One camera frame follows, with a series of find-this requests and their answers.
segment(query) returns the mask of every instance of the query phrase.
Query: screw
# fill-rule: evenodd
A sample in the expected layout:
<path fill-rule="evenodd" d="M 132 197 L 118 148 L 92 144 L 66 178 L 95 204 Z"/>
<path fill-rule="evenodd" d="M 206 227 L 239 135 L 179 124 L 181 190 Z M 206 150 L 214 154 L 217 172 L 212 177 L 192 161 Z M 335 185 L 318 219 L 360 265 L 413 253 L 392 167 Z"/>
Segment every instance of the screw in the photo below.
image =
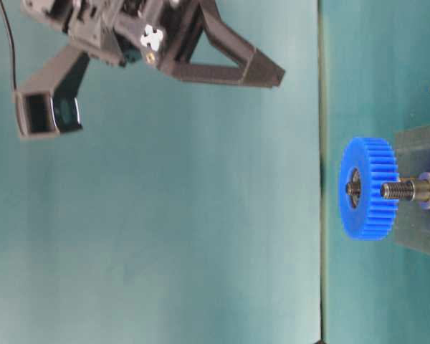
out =
<path fill-rule="evenodd" d="M 412 201 L 414 198 L 414 185 L 411 181 L 385 183 L 381 187 L 381 196 L 385 199 Z"/>
<path fill-rule="evenodd" d="M 361 195 L 361 183 L 360 181 L 351 181 L 345 185 L 345 193 L 348 196 L 360 196 Z"/>
<path fill-rule="evenodd" d="M 156 62 L 156 56 L 154 55 L 154 53 L 149 52 L 146 55 L 146 62 L 148 62 L 148 64 L 150 65 Z"/>

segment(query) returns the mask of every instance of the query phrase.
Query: threaded rod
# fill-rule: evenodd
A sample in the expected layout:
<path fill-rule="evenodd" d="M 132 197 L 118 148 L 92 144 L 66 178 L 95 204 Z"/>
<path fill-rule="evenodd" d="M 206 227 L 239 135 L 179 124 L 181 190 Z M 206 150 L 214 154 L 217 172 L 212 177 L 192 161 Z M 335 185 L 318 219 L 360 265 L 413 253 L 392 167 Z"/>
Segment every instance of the threaded rod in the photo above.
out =
<path fill-rule="evenodd" d="M 385 183 L 381 187 L 381 196 L 385 199 L 411 201 L 414 198 L 414 185 L 410 181 Z"/>

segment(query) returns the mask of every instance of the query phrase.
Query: white cross-shaped piece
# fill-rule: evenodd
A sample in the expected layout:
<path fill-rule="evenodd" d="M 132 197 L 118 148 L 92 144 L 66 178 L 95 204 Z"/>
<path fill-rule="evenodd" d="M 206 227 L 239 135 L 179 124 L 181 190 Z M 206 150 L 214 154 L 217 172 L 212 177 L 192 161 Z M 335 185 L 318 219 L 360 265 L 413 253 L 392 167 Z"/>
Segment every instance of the white cross-shaped piece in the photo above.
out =
<path fill-rule="evenodd" d="M 154 29 L 151 25 L 145 27 L 145 33 L 140 38 L 140 43 L 144 47 L 151 47 L 152 50 L 157 52 L 161 47 L 161 42 L 164 39 L 164 33 L 159 29 Z"/>

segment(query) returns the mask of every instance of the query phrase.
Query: metal shaft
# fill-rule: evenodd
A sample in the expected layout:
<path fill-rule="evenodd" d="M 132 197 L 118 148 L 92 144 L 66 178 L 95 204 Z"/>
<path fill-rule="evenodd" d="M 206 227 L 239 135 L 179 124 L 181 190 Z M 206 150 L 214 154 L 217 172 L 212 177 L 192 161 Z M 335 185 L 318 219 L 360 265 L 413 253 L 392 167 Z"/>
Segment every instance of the metal shaft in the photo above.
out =
<path fill-rule="evenodd" d="M 418 178 L 403 178 L 398 183 L 385 183 L 381 195 L 385 199 L 418 201 L 422 208 L 430 209 L 430 173 L 422 173 Z"/>

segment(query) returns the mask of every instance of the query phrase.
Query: brass screw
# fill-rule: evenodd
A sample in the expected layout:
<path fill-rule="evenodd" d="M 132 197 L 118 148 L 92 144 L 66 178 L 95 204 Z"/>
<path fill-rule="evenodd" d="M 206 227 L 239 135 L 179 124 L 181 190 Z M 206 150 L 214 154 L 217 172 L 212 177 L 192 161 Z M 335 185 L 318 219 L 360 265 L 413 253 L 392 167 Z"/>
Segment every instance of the brass screw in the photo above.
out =
<path fill-rule="evenodd" d="M 149 52 L 146 55 L 146 62 L 148 62 L 148 64 L 154 64 L 156 62 L 156 56 L 154 55 L 154 53 Z"/>

